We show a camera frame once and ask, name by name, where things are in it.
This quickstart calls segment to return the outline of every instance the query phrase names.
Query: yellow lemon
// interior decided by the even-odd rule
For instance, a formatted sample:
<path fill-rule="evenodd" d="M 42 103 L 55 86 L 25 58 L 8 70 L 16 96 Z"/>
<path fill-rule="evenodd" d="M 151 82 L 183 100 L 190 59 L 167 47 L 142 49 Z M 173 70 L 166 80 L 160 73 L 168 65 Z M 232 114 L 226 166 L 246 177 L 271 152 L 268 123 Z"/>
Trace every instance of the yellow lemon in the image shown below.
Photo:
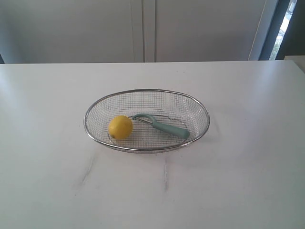
<path fill-rule="evenodd" d="M 120 115 L 112 119 L 108 125 L 108 133 L 114 139 L 127 138 L 132 132 L 132 121 L 130 118 Z"/>

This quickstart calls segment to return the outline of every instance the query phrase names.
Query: peeler handle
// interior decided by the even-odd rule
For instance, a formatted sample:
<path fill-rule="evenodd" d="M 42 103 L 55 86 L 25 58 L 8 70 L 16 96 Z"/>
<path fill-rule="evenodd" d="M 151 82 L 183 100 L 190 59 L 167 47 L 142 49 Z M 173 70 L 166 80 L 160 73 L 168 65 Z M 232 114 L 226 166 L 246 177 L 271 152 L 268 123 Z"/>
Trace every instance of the peeler handle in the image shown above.
<path fill-rule="evenodd" d="M 187 139 L 190 135 L 190 132 L 186 129 L 163 123 L 153 122 L 152 127 L 184 139 Z"/>

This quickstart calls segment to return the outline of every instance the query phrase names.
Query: scuff mark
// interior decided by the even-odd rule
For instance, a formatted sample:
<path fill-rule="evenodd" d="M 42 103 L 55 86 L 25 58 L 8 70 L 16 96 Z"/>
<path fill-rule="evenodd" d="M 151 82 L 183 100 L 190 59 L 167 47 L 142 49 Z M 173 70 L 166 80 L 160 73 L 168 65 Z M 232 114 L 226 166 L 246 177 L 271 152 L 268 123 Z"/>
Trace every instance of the scuff mark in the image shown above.
<path fill-rule="evenodd" d="M 96 159 L 97 159 L 97 156 L 98 156 L 98 153 L 95 153 L 95 154 L 91 157 L 90 162 L 89 162 L 88 167 L 87 167 L 87 170 L 86 170 L 85 174 L 83 175 L 83 177 L 82 177 L 82 179 L 81 179 L 81 183 L 80 183 L 80 186 L 81 186 L 81 187 L 86 183 L 86 180 L 88 179 L 89 174 L 90 174 L 90 172 L 92 171 L 93 165 L 95 164 L 95 161 L 96 161 Z"/>
<path fill-rule="evenodd" d="M 163 171 L 164 171 L 164 192 L 166 192 L 167 189 L 168 189 L 168 180 L 167 180 L 167 158 L 165 158 L 165 161 L 164 161 L 164 168 L 163 168 Z"/>

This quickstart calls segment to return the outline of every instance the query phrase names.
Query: oval basket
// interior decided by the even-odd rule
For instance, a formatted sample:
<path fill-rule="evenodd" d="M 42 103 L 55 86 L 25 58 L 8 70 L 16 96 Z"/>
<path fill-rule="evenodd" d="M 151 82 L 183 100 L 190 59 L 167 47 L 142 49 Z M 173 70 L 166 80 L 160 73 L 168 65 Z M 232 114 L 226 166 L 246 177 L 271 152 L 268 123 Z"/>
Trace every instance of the oval basket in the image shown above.
<path fill-rule="evenodd" d="M 114 140 L 109 137 L 108 124 L 114 117 L 131 118 L 139 113 L 153 115 L 159 123 L 187 129 L 190 135 L 181 139 L 135 120 L 128 138 Z M 132 153 L 159 153 L 186 146 L 202 137 L 209 125 L 209 113 L 201 102 L 187 94 L 158 89 L 110 94 L 93 103 L 84 118 L 85 130 L 93 140 Z"/>

